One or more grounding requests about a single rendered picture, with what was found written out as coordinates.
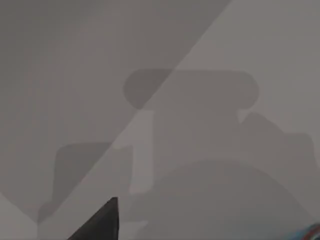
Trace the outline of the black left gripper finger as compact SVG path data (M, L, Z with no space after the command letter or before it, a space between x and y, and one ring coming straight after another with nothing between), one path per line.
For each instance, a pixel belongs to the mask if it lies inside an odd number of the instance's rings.
M112 197L67 240L119 240L119 229L118 198Z

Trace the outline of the blue and red can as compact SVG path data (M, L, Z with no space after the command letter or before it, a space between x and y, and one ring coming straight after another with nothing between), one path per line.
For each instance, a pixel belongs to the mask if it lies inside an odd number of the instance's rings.
M296 240L320 240L320 223L315 223L302 230Z

